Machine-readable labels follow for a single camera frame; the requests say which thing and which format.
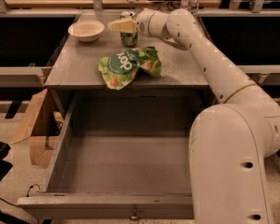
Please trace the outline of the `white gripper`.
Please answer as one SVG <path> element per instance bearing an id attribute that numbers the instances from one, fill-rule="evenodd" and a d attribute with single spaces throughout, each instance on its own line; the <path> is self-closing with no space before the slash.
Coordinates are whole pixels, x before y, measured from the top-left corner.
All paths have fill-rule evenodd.
<path id="1" fill-rule="evenodd" d="M 135 21 L 131 18 L 111 21 L 107 24 L 110 31 L 132 34 L 136 31 L 146 37 L 169 38 L 166 22 L 168 14 L 158 10 L 145 8 L 136 17 Z"/>

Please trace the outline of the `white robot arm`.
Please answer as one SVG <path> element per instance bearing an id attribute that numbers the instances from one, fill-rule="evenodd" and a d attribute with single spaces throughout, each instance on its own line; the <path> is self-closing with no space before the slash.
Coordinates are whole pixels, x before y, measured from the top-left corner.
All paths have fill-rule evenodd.
<path id="1" fill-rule="evenodd" d="M 183 45 L 218 100 L 196 117 L 189 134 L 195 223 L 273 224 L 264 160 L 280 149 L 280 105 L 183 8 L 169 14 L 144 9 L 108 27 Z"/>

